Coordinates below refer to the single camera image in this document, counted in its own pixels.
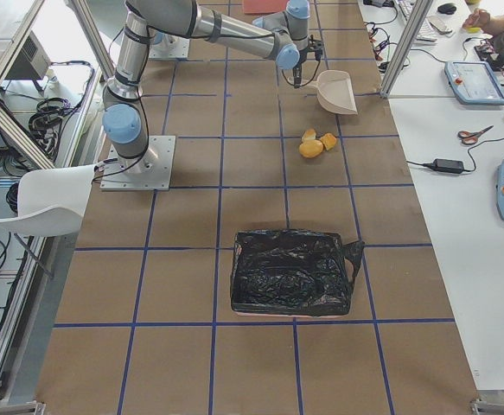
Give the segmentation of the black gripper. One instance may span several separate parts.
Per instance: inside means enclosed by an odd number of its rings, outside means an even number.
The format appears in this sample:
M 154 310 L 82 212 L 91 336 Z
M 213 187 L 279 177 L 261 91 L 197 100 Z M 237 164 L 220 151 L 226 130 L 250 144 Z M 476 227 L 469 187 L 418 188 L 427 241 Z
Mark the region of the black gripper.
M 318 69 L 321 64 L 321 60 L 323 57 L 323 42 L 322 40 L 316 39 L 313 35 L 311 35 L 307 39 L 307 47 L 300 50 L 298 63 L 292 68 L 292 85 L 293 86 L 308 86 L 313 80 L 316 79 L 316 75 Z M 303 69 L 302 66 L 308 59 L 309 54 L 313 54 L 316 61 L 316 69 L 309 80 L 303 83 Z

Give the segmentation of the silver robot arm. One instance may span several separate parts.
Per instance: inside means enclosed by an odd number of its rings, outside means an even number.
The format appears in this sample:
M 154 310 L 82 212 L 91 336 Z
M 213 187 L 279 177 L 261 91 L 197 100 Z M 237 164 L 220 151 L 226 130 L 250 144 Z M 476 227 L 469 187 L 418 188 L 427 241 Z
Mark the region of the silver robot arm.
M 103 92 L 102 125 L 116 154 L 119 174 L 151 170 L 152 139 L 142 103 L 141 82 L 148 60 L 188 57 L 192 40 L 220 44 L 290 70 L 301 88 L 302 65 L 310 54 L 322 58 L 323 43 L 309 32 L 307 1 L 289 1 L 283 10 L 251 23 L 226 16 L 196 1 L 128 1 L 118 62 Z

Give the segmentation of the person's hand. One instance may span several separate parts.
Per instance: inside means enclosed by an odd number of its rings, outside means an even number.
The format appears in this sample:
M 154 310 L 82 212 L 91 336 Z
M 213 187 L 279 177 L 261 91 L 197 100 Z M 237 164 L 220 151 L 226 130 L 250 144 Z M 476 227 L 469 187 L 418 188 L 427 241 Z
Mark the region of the person's hand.
M 484 9 L 475 9 L 463 22 L 463 29 L 467 31 L 483 30 L 491 21 L 491 15 Z

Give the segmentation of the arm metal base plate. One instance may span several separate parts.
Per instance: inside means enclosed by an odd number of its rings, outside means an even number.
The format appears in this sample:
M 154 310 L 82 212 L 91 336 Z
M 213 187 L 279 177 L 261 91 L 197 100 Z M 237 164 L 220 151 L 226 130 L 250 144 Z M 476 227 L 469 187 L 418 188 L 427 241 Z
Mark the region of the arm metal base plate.
M 150 136 L 144 158 L 124 170 L 131 162 L 120 158 L 111 145 L 108 157 L 116 161 L 105 166 L 100 188 L 103 191 L 168 191 L 174 154 L 175 136 Z
M 186 60 L 189 43 L 189 39 L 158 33 L 150 47 L 149 59 L 155 61 Z

